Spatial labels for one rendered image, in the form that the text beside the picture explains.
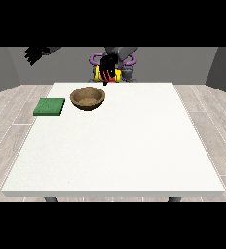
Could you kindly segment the brown wooden bowl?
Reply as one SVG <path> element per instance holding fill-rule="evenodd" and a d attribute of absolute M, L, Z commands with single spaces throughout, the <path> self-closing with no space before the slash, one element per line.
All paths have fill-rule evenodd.
<path fill-rule="evenodd" d="M 94 87 L 75 89 L 70 94 L 72 104 L 80 110 L 92 111 L 98 108 L 105 99 L 105 92 Z"/>

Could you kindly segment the yellow cup with melon print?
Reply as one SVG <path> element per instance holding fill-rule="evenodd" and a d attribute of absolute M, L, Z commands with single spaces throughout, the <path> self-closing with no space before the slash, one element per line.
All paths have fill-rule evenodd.
<path fill-rule="evenodd" d="M 121 70 L 115 69 L 115 76 L 111 77 L 109 76 L 109 78 L 107 79 L 106 77 L 104 79 L 101 78 L 101 74 L 100 74 L 100 69 L 99 69 L 99 65 L 96 67 L 95 69 L 95 80 L 97 82 L 116 82 L 119 83 L 121 80 Z"/>

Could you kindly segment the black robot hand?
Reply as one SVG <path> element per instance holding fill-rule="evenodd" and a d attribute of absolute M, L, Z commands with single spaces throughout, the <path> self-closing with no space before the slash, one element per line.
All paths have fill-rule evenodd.
<path fill-rule="evenodd" d="M 24 58 L 30 65 L 34 65 L 43 54 L 47 54 L 50 52 L 50 49 L 47 47 L 29 47 L 25 51 Z"/>
<path fill-rule="evenodd" d="M 100 76 L 103 84 L 106 86 L 107 83 L 115 77 L 115 65 L 118 62 L 118 56 L 115 54 L 109 54 L 104 56 L 100 60 Z"/>

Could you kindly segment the green square pad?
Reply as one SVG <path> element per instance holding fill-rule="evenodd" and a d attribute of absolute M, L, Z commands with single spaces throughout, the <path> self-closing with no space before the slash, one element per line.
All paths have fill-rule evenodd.
<path fill-rule="evenodd" d="M 64 98 L 41 98 L 34 111 L 34 116 L 59 116 L 61 114 Z"/>

